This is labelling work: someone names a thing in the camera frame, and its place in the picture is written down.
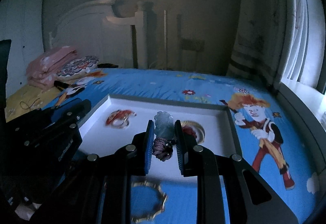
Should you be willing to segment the left hand holding gripper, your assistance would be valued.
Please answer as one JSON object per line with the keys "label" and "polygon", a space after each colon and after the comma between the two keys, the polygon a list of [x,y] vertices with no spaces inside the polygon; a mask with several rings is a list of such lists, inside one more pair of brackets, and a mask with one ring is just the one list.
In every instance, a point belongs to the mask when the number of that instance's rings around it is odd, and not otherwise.
{"label": "left hand holding gripper", "polygon": [[40,208],[41,204],[32,203],[29,206],[24,204],[19,204],[15,209],[15,213],[23,220],[30,221],[32,216]]}

